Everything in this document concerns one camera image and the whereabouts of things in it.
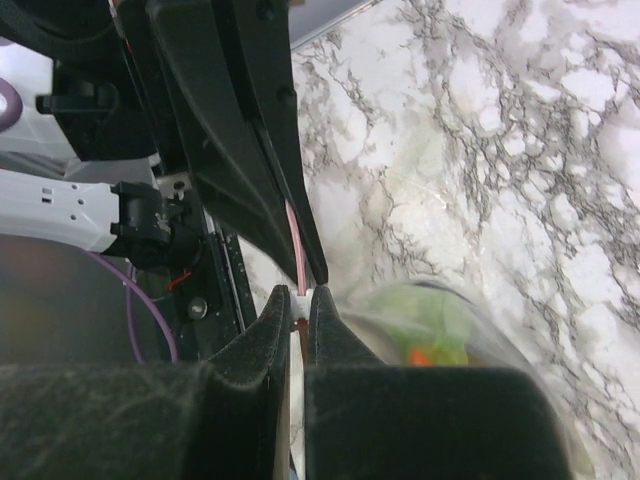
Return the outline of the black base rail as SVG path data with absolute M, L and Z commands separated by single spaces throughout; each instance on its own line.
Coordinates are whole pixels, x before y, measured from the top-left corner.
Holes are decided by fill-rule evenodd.
M 182 223 L 199 237 L 191 265 L 171 270 L 164 295 L 156 301 L 165 315 L 181 361 L 212 358 L 243 333 L 256 308 L 238 237 L 214 221 L 199 199 L 182 204 Z

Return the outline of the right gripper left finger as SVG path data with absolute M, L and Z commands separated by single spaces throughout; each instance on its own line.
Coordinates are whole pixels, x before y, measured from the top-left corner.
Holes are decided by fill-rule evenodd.
M 5 479 L 285 479 L 291 295 L 212 358 L 1 371 Z

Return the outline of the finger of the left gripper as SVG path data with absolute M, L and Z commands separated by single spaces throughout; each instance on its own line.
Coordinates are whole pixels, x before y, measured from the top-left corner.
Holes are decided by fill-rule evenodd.
M 303 178 L 286 1 L 214 1 L 236 99 L 280 193 L 296 217 L 307 275 L 328 281 L 324 250 Z
M 205 209 L 294 277 L 284 198 L 238 101 L 213 2 L 150 1 L 145 13 Z

